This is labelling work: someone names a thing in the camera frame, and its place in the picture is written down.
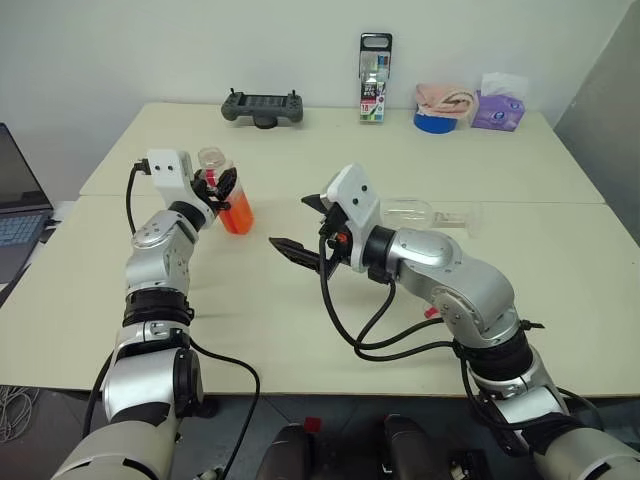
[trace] black controller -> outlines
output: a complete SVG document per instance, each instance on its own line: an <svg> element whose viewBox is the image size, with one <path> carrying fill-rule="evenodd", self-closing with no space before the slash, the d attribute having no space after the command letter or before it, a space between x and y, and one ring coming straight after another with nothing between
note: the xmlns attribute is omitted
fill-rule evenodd
<svg viewBox="0 0 640 480"><path fill-rule="evenodd" d="M234 121L241 116L250 115L258 128L273 128L278 125L278 117L292 122L302 120L302 97L293 90L289 95L245 95L231 89L220 108L222 116Z"/></svg>

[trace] white wall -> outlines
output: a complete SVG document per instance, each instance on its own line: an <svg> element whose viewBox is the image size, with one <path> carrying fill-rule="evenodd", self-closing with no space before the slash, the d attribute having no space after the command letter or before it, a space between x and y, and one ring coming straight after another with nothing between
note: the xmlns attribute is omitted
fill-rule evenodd
<svg viewBox="0 0 640 480"><path fill-rule="evenodd" d="M50 196L74 198L143 103L220 102L233 86L355 105L359 34L389 31L390 106L410 106L418 81L508 71L555 124L630 3L0 0L0 120Z"/></svg>

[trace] clear plastic bottle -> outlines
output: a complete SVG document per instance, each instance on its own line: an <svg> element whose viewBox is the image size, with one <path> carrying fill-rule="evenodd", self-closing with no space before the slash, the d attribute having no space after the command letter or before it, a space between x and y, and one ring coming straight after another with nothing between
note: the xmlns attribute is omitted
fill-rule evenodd
<svg viewBox="0 0 640 480"><path fill-rule="evenodd" d="M233 162L227 160L220 149L216 147L200 150L198 161L200 168L205 172L207 183L212 187L216 186L222 172L234 167ZM240 176L238 176L231 194L227 197L227 201L231 204L231 209L223 210L219 214L224 228L227 232L237 235L248 233L253 225L253 212L240 184Z"/></svg>

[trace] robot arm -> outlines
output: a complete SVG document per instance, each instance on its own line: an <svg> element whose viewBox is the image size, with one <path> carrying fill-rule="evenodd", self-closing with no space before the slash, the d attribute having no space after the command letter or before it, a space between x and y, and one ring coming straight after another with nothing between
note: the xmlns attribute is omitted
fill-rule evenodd
<svg viewBox="0 0 640 480"><path fill-rule="evenodd" d="M376 281L397 281L436 306L454 336L465 386L468 370L480 390L476 399L468 389L476 413L508 454L533 450L549 479L628 478L618 472L640 469L640 454L569 416L527 342L524 331L535 324L520 320L513 288L496 268L465 255L442 233L381 226L379 198L359 165L345 167L322 194L302 201L325 215L320 237L333 248L331 258L288 239L272 244L317 272L321 262L329 275L345 263Z"/></svg>
<svg viewBox="0 0 640 480"><path fill-rule="evenodd" d="M235 172L211 191L193 176L186 152L150 150L148 164L167 209L131 241L124 321L104 382L109 424L83 439L54 479L168 478L180 422L203 401L198 356L190 349L188 264L198 231L228 208Z"/></svg>

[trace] tissue box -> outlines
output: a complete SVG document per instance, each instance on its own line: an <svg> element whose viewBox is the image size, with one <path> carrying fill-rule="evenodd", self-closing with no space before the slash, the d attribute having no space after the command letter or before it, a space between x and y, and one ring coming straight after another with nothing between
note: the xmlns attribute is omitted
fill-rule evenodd
<svg viewBox="0 0 640 480"><path fill-rule="evenodd" d="M524 104L517 98L506 95L480 96L478 111L472 127L513 132L524 115Z"/></svg>

